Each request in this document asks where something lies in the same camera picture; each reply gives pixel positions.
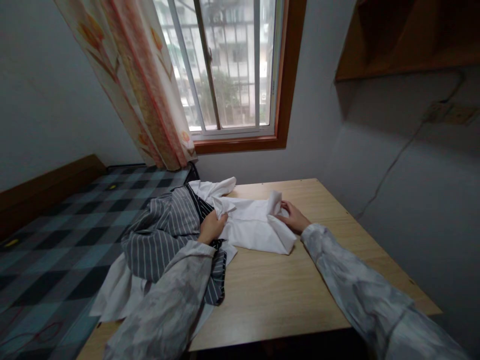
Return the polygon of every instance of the window sill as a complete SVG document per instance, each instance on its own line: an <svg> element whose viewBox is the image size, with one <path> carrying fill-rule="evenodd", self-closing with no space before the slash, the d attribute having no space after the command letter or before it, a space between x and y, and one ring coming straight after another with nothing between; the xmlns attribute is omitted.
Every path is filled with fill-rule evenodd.
<svg viewBox="0 0 480 360"><path fill-rule="evenodd" d="M242 137L221 140L194 141L197 154L233 153L242 151L285 149L287 137L270 135L256 137Z"/></svg>

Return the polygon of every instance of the power socket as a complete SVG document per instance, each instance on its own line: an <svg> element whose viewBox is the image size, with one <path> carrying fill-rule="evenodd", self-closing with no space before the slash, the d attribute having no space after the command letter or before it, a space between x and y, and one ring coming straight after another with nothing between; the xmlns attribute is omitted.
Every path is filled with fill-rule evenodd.
<svg viewBox="0 0 480 360"><path fill-rule="evenodd" d="M466 125L477 115L478 107L453 104L443 117L443 122L453 125Z"/></svg>
<svg viewBox="0 0 480 360"><path fill-rule="evenodd" d="M445 114L449 112L452 104L446 102L435 101L430 104L428 109L423 113L422 123L441 123Z"/></svg>

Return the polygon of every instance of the hand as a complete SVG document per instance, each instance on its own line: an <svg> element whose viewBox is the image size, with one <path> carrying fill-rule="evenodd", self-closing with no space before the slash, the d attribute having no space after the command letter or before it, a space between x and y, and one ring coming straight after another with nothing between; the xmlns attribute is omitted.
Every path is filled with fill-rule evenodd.
<svg viewBox="0 0 480 360"><path fill-rule="evenodd" d="M311 222L292 205L290 201L281 202L282 209L285 209L290 214L290 217L276 215L275 217L285 223L294 233L301 234Z"/></svg>
<svg viewBox="0 0 480 360"><path fill-rule="evenodd" d="M222 233L229 215L224 213L217 220L217 212L213 210L209 213L200 225L200 236L198 241L210 245L213 239L217 239Z"/></svg>

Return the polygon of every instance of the right hand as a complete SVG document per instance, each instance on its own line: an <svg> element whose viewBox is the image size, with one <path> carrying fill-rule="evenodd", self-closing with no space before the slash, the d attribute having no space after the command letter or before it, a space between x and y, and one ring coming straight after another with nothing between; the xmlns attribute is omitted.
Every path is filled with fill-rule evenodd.
<svg viewBox="0 0 480 360"><path fill-rule="evenodd" d="M290 217L285 217L281 215L276 215L275 217L281 222L285 223L294 233L301 234L304 230L311 224L308 220L295 206L292 205L290 201L281 202L282 209L285 209L290 214Z"/></svg>

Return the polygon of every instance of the white wall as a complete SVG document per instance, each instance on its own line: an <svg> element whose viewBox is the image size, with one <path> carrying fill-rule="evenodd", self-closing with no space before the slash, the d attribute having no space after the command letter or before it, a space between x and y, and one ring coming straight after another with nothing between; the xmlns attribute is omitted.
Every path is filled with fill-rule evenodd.
<svg viewBox="0 0 480 360"><path fill-rule="evenodd" d="M52 0L0 2L0 191L89 154L142 163Z"/></svg>

